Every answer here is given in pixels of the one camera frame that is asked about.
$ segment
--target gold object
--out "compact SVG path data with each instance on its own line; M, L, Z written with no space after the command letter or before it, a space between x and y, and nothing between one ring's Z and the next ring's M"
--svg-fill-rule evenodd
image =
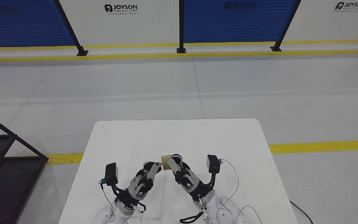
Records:
M162 166L163 170L171 170L170 166L168 165L168 160L172 157L172 155L162 156Z

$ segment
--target black metal frame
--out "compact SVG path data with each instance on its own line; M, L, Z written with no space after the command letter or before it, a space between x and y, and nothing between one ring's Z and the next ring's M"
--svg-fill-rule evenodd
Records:
M282 51L282 50L280 49L280 46L281 46L281 44L282 44L282 41L284 40L284 37L285 37L285 35L286 35L287 30L289 29L289 27L290 27L290 25L291 25L292 19L293 19L293 17L295 16L296 11L297 11L298 6L300 5L300 3L301 3L301 0L297 0L297 1L296 1L296 4L295 4L295 6L294 6L294 8L293 8L293 10L292 10L292 12L291 12L291 14L290 14L289 20L287 21L287 23L286 23L286 25L285 25L285 28L284 28L284 30L283 30L283 32L282 32L282 34L281 34L279 40L276 41L276 43L275 43L274 46L271 46L271 47L270 47L273 52L281 52L281 51Z
M26 148L34 152L36 155L40 156L43 160L46 162L49 161L49 158L47 158L44 154L39 152L37 149L33 148L32 145L28 144L25 140L17 136L14 132L10 131L8 128L6 128L4 125L0 124L0 129L3 130L5 133L7 133L11 137L11 144L8 145L7 149L0 154L0 160L4 158L7 151L10 149L11 145L14 143L14 141L18 141L21 144L23 144Z
M4 168L4 164L6 164L8 162L9 163L19 162L19 161L26 162L26 161L33 161L33 160L36 160L39 162L38 169L36 168L34 174L31 176L31 179L29 180L28 184L23 186L23 188L22 188L23 194L21 195L20 200L18 200L18 202L15 206L16 208L13 213L13 216L8 217L9 219L8 219L7 223L16 223L19 215L22 212L23 207L25 206L29 196L31 195L31 192L33 191L33 189L39 179L39 176L41 175L41 173L45 167L46 162L49 162L49 158L47 158L45 155L43 155L41 152L39 152L37 149L35 149L32 145L28 144L25 140L20 138L17 134L10 131L4 125L0 124L0 130L3 130L6 133L3 135L0 135L0 141L2 141L2 143L6 144L5 146L4 146L4 144L1 145L3 147L2 150L0 148L0 170L2 168ZM38 156L5 157L5 154L9 151L10 147L13 145L13 143L15 141L20 142L22 145L27 147L29 150L31 150L33 153L37 154Z
M81 45L79 44L79 41L78 41L78 39L77 39L77 37L76 37L76 34L74 33L74 31L73 31L73 29L72 29L72 27L71 27L71 24L70 24L69 21L68 21L68 18L67 18L67 16L66 16L66 13L65 13L65 11L64 11L63 8L62 8L62 5L61 5L61 3L60 3L60 0L54 0L54 1L55 1L55 4L56 4L56 6L57 6L58 11L59 11L60 14L61 14L61 17L62 17L63 21L64 21L65 24L66 24L66 27L67 27L69 33L71 34L71 37L72 37L72 39L73 39L73 41L74 41L74 44L76 45L76 47L77 47L77 49L78 49L77 56L86 56L86 55L88 54L88 50L84 50L83 46L81 46Z
M3 161L6 161L6 160L9 160L9 161L14 161L14 160L42 160L41 157L34 157L34 156L27 156L27 157L5 157L3 159ZM10 219L9 220L9 224L11 223L16 223L17 222L17 219L18 217L20 216L25 204L27 203L27 200L28 200L28 196L31 195L32 191L34 190L34 186L36 185L37 181L39 180L39 176L41 176L43 170L44 170L44 167L45 167L45 162L43 162L40 166L39 166L39 169L37 171L37 175L34 175L32 177L32 179L30 180L29 182L29 185L28 186L25 186L25 189L23 191L23 194L24 194L24 197L22 197L20 199L20 201L18 202L17 204L17 208L15 209L15 213L13 215L13 219Z
M184 48L184 0L179 0L179 48L177 53L186 53Z

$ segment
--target white table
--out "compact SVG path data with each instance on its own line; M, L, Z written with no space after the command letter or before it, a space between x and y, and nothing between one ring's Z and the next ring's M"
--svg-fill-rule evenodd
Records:
M240 187L233 201L239 208L253 206L264 224L297 224L285 188L280 179L260 124L255 119L218 120L144 120L97 122L88 141L82 162L69 193L60 224L89 224L105 205L98 181L105 166L116 162L120 188L146 161L160 161L162 155L179 153L191 170L209 182L206 155L225 158L236 168ZM214 189L218 195L230 196L237 179L224 163L216 176ZM109 187L105 188L114 198ZM180 218L198 213L191 197L179 186L171 171L160 172L153 189L142 201L148 210L133 223L179 223ZM244 213L259 223L254 212ZM197 224L204 223L199 219Z

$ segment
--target gray floor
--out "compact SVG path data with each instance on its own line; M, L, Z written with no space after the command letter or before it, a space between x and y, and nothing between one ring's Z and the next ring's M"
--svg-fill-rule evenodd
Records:
M268 143L358 139L358 58L0 64L0 122L45 154L83 152L99 120L256 118ZM28 155L19 145L9 155ZM358 152L275 155L314 223L356 223ZM78 165L47 166L19 223L57 223ZM308 223L296 213L300 223Z

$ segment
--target yellow floor line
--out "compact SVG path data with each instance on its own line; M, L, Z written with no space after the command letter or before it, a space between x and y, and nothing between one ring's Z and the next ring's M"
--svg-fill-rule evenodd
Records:
M269 147L272 154L358 151L358 141L270 144ZM47 157L51 159L48 165L79 164L83 153L53 154Z
M47 165L79 164L81 163L83 153L53 154L46 156L50 158L50 162L48 162Z
M226 45L274 45L275 42L217 42L217 43L186 43L184 46L226 46ZM313 40L313 41L283 41L282 44L358 44L358 40ZM160 48L178 46L179 43L159 44L112 44L112 45L85 45L85 49L93 48ZM0 50L64 50L76 49L75 46L26 46L1 47Z
M197 53L149 53L149 54L101 54L88 56L47 56L0 58L0 62L34 62L54 60L95 60L95 59L138 59L138 58L188 58L188 57L251 57L251 56L283 56L283 55L332 55L358 54L358 50L288 50L283 52L197 52Z

